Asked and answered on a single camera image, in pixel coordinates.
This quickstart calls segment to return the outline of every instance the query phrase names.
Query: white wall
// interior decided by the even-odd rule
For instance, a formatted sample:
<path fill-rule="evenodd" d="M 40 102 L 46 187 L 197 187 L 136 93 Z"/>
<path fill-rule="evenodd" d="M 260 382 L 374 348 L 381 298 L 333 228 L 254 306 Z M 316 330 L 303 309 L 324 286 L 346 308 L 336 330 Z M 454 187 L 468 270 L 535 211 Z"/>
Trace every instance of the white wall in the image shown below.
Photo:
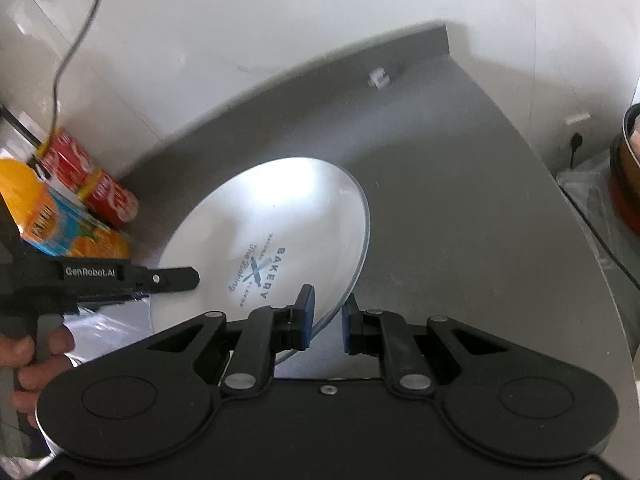
<path fill-rule="evenodd" d="M 91 0 L 0 0 L 0 102 L 46 127 L 50 81 Z M 640 0 L 104 0 L 63 79 L 62 120 L 111 171 L 295 66 L 411 25 L 450 24 L 456 61 L 554 170 L 584 153 L 640 73 Z"/>

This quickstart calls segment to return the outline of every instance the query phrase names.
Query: red can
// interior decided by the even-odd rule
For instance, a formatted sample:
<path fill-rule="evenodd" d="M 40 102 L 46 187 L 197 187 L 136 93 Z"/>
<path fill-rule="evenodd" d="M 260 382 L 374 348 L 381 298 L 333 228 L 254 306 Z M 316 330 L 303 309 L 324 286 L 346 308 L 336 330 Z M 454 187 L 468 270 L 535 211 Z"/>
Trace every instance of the red can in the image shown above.
<path fill-rule="evenodd" d="M 78 192 L 85 206 L 114 227 L 122 227 L 138 214 L 138 199 L 113 177 L 98 169 Z"/>
<path fill-rule="evenodd" d="M 67 189 L 77 193 L 97 169 L 84 148 L 64 128 L 57 128 L 38 148 L 36 158 Z"/>

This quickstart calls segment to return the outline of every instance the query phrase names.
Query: white clip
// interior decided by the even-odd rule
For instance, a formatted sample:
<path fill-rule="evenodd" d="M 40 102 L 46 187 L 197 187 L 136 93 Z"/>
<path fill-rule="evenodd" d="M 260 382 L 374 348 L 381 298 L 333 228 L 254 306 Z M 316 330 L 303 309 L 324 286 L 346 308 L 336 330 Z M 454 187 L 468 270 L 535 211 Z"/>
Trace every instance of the white clip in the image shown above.
<path fill-rule="evenodd" d="M 391 79 L 381 66 L 369 72 L 369 86 L 375 86 L 378 90 L 382 90 L 390 81 Z"/>

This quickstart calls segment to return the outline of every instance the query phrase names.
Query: finger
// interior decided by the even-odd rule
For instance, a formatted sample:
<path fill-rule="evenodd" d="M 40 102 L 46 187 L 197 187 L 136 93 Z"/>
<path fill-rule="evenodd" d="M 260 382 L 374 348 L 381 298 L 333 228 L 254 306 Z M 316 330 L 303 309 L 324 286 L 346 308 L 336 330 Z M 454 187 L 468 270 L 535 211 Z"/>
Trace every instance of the finger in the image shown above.
<path fill-rule="evenodd" d="M 65 355 L 57 355 L 36 365 L 27 366 L 18 372 L 18 380 L 25 390 L 41 390 L 49 381 L 71 368 Z"/>
<path fill-rule="evenodd" d="M 11 339 L 0 335 L 0 367 L 17 368 L 29 364 L 33 359 L 35 345 L 30 336 Z"/>
<path fill-rule="evenodd" d="M 14 392 L 11 404 L 22 413 L 35 413 L 40 392 Z"/>
<path fill-rule="evenodd" d="M 49 335 L 49 351 L 53 355 L 71 352 L 75 345 L 71 330 L 66 326 L 58 327 Z"/>

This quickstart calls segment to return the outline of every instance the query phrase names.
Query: metal screw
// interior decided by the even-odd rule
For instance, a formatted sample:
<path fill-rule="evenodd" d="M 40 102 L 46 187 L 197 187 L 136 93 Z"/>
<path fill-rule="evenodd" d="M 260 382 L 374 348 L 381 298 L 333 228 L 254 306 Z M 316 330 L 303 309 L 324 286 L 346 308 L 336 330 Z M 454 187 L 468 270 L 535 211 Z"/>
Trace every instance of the metal screw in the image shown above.
<path fill-rule="evenodd" d="M 408 374 L 400 378 L 400 386 L 407 390 L 426 390 L 431 386 L 431 379 L 422 374 Z"/>
<path fill-rule="evenodd" d="M 320 393 L 323 395 L 335 395 L 338 393 L 338 388 L 331 384 L 324 384 L 323 386 L 320 386 Z"/>
<path fill-rule="evenodd" d="M 225 377 L 225 384 L 232 390 L 248 390 L 255 384 L 255 377 L 251 374 L 231 374 Z"/>

